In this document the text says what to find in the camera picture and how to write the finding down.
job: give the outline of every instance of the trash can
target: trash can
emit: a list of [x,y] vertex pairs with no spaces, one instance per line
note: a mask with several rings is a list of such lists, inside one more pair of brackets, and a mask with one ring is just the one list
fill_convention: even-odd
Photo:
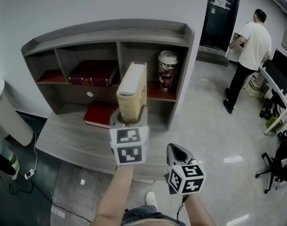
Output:
[[159,54],[158,60],[158,80],[160,87],[164,91],[168,91],[177,73],[178,56],[175,52],[164,50]]
[[10,134],[21,145],[28,146],[33,139],[33,130],[6,99],[4,87],[4,80],[0,80],[0,130]]

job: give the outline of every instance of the black shoe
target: black shoe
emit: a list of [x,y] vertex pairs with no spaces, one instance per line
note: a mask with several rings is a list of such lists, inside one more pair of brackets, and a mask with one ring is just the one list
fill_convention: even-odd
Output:
[[224,101],[223,101],[223,104],[224,104],[224,106],[225,106],[227,112],[228,112],[229,114],[232,114],[233,108],[229,105],[228,101],[227,101],[227,100],[224,100]]
[[229,88],[226,88],[226,90],[225,90],[225,95],[226,95],[226,98],[228,99],[228,95],[229,95]]

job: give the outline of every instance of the power strip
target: power strip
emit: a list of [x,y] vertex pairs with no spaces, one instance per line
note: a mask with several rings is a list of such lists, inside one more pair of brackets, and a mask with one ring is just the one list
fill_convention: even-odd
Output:
[[32,176],[34,176],[35,174],[35,170],[34,169],[31,169],[29,170],[27,173],[25,173],[24,177],[26,180],[30,179]]

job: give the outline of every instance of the denim shorts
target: denim shorts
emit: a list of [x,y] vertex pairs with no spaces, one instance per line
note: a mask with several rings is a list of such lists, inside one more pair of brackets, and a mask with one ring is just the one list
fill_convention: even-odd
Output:
[[124,214],[121,225],[123,226],[129,223],[136,222],[142,219],[147,219],[147,218],[167,219],[167,220],[174,221],[180,226],[186,226],[183,222],[180,222],[169,216],[163,215],[162,213],[157,212],[154,206],[148,206],[148,205],[137,207],[126,212]]

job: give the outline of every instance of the dark red book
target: dark red book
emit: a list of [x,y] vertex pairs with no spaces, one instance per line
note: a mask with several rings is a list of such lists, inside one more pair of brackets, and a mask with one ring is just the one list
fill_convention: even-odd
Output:
[[117,60],[84,60],[69,75],[72,85],[111,86],[119,63]]
[[110,129],[110,117],[118,107],[106,102],[93,102],[84,116],[84,121],[88,125]]

